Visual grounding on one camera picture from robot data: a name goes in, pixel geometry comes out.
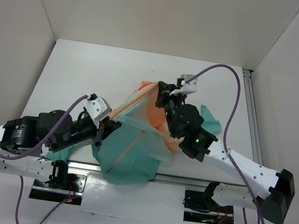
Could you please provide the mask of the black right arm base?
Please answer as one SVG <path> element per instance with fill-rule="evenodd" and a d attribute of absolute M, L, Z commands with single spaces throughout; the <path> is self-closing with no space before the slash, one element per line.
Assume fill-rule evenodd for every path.
<path fill-rule="evenodd" d="M 219 182 L 211 182 L 201 191 L 185 190 L 182 204 L 184 209 L 183 221 L 202 224 L 234 224 L 233 206 L 220 206 L 213 199 L 214 189 Z"/>

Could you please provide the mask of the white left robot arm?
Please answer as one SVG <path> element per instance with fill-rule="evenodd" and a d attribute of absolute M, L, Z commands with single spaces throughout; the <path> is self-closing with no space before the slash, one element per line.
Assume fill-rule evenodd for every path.
<path fill-rule="evenodd" d="M 73 120 L 61 110 L 10 120 L 0 126 L 0 173 L 27 176 L 51 188 L 62 188 L 72 181 L 68 164 L 64 159 L 43 156 L 42 149 L 55 154 L 79 144 L 99 145 L 120 126 L 108 117 L 97 126 L 86 112 Z"/>

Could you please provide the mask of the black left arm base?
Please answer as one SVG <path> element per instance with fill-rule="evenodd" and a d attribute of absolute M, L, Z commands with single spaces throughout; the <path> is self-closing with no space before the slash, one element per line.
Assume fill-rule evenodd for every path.
<path fill-rule="evenodd" d="M 66 204 L 81 205 L 88 172 L 70 168 L 63 160 L 39 162 L 48 163 L 48 179 L 34 180 L 29 198 L 56 203 L 66 199 Z"/>

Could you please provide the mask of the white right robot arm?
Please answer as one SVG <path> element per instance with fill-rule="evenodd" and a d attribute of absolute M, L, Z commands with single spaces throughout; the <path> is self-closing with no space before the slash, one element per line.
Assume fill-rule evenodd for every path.
<path fill-rule="evenodd" d="M 203 129 L 196 106 L 174 84 L 158 82 L 157 108 L 162 108 L 170 136 L 190 159 L 207 162 L 233 177 L 240 177 L 264 219 L 283 224 L 295 195 L 294 176 L 286 169 L 275 171 L 229 150 L 215 135 Z"/>

